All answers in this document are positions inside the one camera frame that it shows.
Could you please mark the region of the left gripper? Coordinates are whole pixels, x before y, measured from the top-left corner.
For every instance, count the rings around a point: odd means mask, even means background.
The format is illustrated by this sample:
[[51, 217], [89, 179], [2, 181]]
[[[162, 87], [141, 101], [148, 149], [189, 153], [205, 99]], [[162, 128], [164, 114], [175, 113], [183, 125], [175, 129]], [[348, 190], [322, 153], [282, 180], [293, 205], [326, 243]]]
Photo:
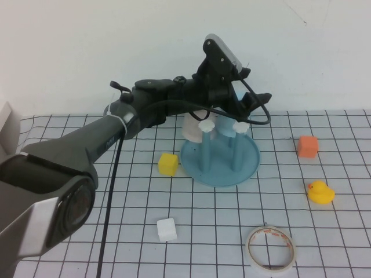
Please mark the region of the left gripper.
[[[226, 116], [249, 116], [261, 105], [250, 92], [237, 97], [232, 82], [243, 81], [250, 73], [250, 68], [238, 68], [228, 58], [204, 59], [192, 76], [194, 84], [185, 91], [184, 110], [191, 114], [198, 110], [217, 113], [220, 108]], [[257, 94], [263, 104], [271, 97], [271, 93]]]

